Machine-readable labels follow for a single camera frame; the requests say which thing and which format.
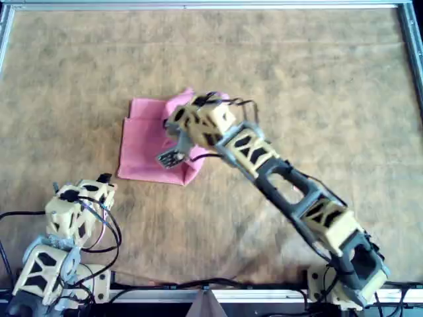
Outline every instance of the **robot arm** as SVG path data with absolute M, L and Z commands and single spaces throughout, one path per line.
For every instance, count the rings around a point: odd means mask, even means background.
M 80 252 L 96 220 L 104 218 L 101 212 L 113 206 L 117 187 L 110 177 L 102 174 L 97 181 L 64 185 L 46 205 L 48 235 L 39 236 L 26 249 L 24 268 L 8 307 L 10 315 L 27 306 L 32 316 L 61 316 L 63 310 L 76 309 L 88 300 L 108 301 L 110 270 L 82 264 Z
M 210 93 L 179 106 L 165 122 L 168 136 L 178 143 L 159 155 L 158 161 L 165 168 L 172 168 L 189 159 L 194 145 L 216 152 L 238 168 L 289 219 L 306 243 L 329 262 L 336 278 L 333 302 L 343 302 L 348 308 L 368 305 L 389 274 L 379 248 L 370 242 L 354 212 L 330 190 L 282 159 L 256 124 L 235 124 L 229 111 L 232 103 L 233 100 L 222 100 Z M 272 174 L 301 191 L 302 200 L 290 203 L 269 181 Z M 330 258 L 317 248 L 318 244 Z M 309 276 L 309 284 L 316 283 L 315 276 Z

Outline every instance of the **black cable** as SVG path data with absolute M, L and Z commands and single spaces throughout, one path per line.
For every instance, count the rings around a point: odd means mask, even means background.
M 102 269 L 98 270 L 94 274 L 91 274 L 91 275 L 89 275 L 87 277 L 84 277 L 84 278 L 80 279 L 79 281 L 77 281 L 76 283 L 72 284 L 72 286 L 74 286 L 74 287 L 77 287 L 77 286 L 82 285 L 82 283 L 84 283 L 84 282 L 86 282 L 86 281 L 88 281 L 90 279 L 95 278 L 96 276 L 100 275 L 101 273 L 104 273 L 109 268 L 111 268 L 116 263 L 116 260 L 118 259 L 118 256 L 119 256 L 119 247 L 120 247 L 120 245 L 122 243 L 122 232 L 120 230 L 120 227 L 119 227 L 118 223 L 116 222 L 115 218 L 113 217 L 112 213 L 100 201 L 98 201 L 96 199 L 93 199 L 91 197 L 85 197 L 85 196 L 79 196 L 78 198 L 79 199 L 89 200 L 89 201 L 91 201 L 93 203 L 97 203 L 99 206 L 101 206 L 108 213 L 109 217 L 112 219 L 112 222 L 113 222 L 114 226 L 116 227 L 116 230 L 118 231 L 118 234 L 116 234 L 116 232 L 114 232 L 113 228 L 109 224 L 109 226 L 111 228 L 111 231 L 113 233 L 113 237 L 115 238 L 115 241 L 116 241 L 116 246 L 110 247 L 110 248 L 107 248 L 107 249 L 103 249 L 103 250 L 89 250 L 89 252 L 90 253 L 103 253 L 103 252 L 108 252 L 108 251 L 111 251 L 111 250 L 115 250 L 116 249 L 116 254 L 115 254 L 113 260 L 108 265 L 104 266 Z
M 336 195 L 328 186 L 326 186 L 326 184 L 324 182 L 322 182 L 321 180 L 319 180 L 318 178 L 314 177 L 314 176 L 310 176 L 306 173 L 303 173 L 300 170 L 297 170 L 301 175 L 303 175 L 304 177 L 310 178 L 311 180 L 314 180 L 316 182 L 318 182 L 321 186 L 323 186 L 325 188 L 325 190 L 327 190 L 329 192 L 330 195 L 333 195 L 341 204 L 343 204 L 345 207 L 348 207 L 348 204 L 338 195 Z
M 215 153 L 206 153 L 206 154 L 197 155 L 194 158 L 190 158 L 190 161 L 191 162 L 195 162 L 197 160 L 204 159 L 206 157 L 219 157 L 219 158 L 222 158 L 223 155 L 221 155 L 221 154 L 215 154 Z
M 252 104 L 252 107 L 254 109 L 254 120 L 256 122 L 256 125 L 259 124 L 259 120 L 258 120 L 258 106 L 257 103 L 253 100 L 243 100 L 242 98 L 233 98 L 233 99 L 222 99 L 222 102 L 228 102 L 229 105 L 236 105 L 236 106 L 242 106 L 243 107 L 243 114 L 244 114 L 244 120 L 248 121 L 248 117 L 247 117 L 247 109 L 245 108 L 245 106 L 247 104 Z
M 11 282 L 11 288 L 13 288 L 15 286 L 15 277 L 13 276 L 11 264 L 9 263 L 9 260 L 7 259 L 6 251 L 3 247 L 3 244 L 1 243 L 1 240 L 0 240 L 0 253 L 1 253 L 1 258 L 3 259 L 3 263 L 5 264 L 7 275 L 9 276 L 9 279 Z
M 100 234 L 98 235 L 97 240 L 95 240 L 95 242 L 90 247 L 88 247 L 88 248 L 81 248 L 81 251 L 89 252 L 92 248 L 94 248 L 100 242 L 100 239 L 101 239 L 102 236 L 103 236 L 103 234 L 102 234 L 102 229 L 101 229 Z
M 330 266 L 327 265 L 325 274 L 323 274 L 323 289 L 324 290 L 326 290 L 326 274 L 328 273 L 329 269 L 330 269 Z M 325 302 L 328 302 L 327 296 L 328 296 L 328 293 L 325 292 Z
M 100 217 L 99 219 L 101 219 L 101 222 L 104 224 L 104 225 L 106 225 L 109 229 L 110 229 L 110 231 L 112 232 L 112 234 L 113 234 L 113 236 L 114 236 L 114 238 L 115 238 L 115 240 L 116 240 L 116 246 L 111 246 L 111 247 L 109 247 L 109 248 L 106 248 L 106 249 L 101 249 L 101 250 L 88 250 L 88 249 L 82 249 L 82 251 L 84 251 L 84 252 L 87 252 L 87 253 L 106 253 L 106 252 L 109 252 L 109 251 L 112 251 L 112 250 L 115 250 L 115 249 L 117 249 L 121 244 L 122 244 L 122 231 L 120 230 L 120 227 L 119 227 L 119 225 L 118 225 L 118 222 L 116 221 L 116 219 L 114 218 L 114 216 L 113 216 L 113 214 L 110 212 L 110 210 L 108 210 L 100 201 L 98 201 L 98 200 L 96 200 L 96 199 L 93 199 L 93 198 L 91 198 L 91 197 L 87 197 L 87 196 L 78 196 L 78 199 L 85 199 L 85 200 L 88 200 L 88 201 L 91 201 L 91 202 L 93 202 L 93 203 L 97 203 L 101 208 L 103 208 L 107 213 L 108 213 L 108 215 L 109 215 L 109 217 L 112 219 L 112 222 L 113 222 L 113 225 L 115 226 L 115 228 L 116 228 L 116 231 L 112 228 L 112 226 L 110 225 L 110 223 L 109 222 L 107 222 L 107 221 L 105 221 L 102 217 Z
M 382 305 L 381 305 L 381 302 L 379 300 L 379 296 L 377 295 L 377 292 L 375 293 L 375 299 L 376 299 L 377 309 L 379 311 L 379 317 L 383 317 Z
M 394 311 L 393 311 L 392 313 L 390 313 L 387 317 L 393 317 L 393 316 L 397 315 L 397 312 L 398 312 L 399 310 L 401 310 L 400 316 L 403 314 L 403 308 L 404 308 L 403 304 L 404 304 L 404 299 L 405 299 L 405 295 L 407 294 L 407 292 L 408 292 L 408 290 L 409 290 L 409 289 L 410 289 L 410 288 L 404 288 L 404 289 L 401 289 L 401 299 L 400 299 L 400 301 L 399 301 L 399 303 L 398 303 L 397 307 L 394 309 Z

